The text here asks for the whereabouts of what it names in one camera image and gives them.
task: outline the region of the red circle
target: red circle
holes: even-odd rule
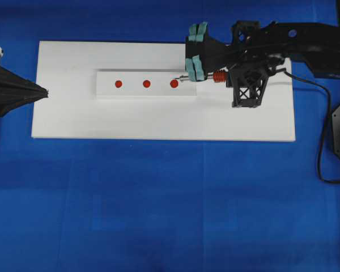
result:
[[[146,81],[143,82],[143,86],[145,88],[149,88],[150,85],[151,85],[151,82],[149,80],[146,80]]]
[[[114,85],[116,86],[116,88],[121,88],[122,87],[122,81],[117,80]]]
[[[173,79],[171,82],[170,82],[170,86],[172,88],[176,88],[177,86],[179,86],[179,81],[177,81],[176,79]]]

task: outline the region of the black cable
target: black cable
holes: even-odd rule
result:
[[[320,137],[320,145],[319,145],[319,148],[318,148],[318,155],[317,155],[317,174],[318,174],[319,179],[324,181],[324,182],[332,183],[332,184],[340,184],[340,180],[326,180],[326,179],[324,179],[323,176],[322,176],[322,173],[321,173],[322,149],[324,147],[326,129],[328,128],[328,124],[330,122],[330,118],[331,118],[331,114],[332,114],[331,113],[331,94],[330,94],[330,91],[326,87],[324,87],[320,84],[317,84],[316,82],[313,82],[313,81],[310,81],[310,80],[307,80],[307,79],[303,79],[303,78],[299,78],[299,77],[294,76],[294,75],[292,75],[292,74],[290,74],[286,71],[284,73],[286,75],[288,75],[290,78],[293,78],[295,80],[320,87],[323,90],[325,90],[326,94],[328,95],[328,109],[327,109],[324,125],[322,127],[322,132],[321,132],[321,137]]]

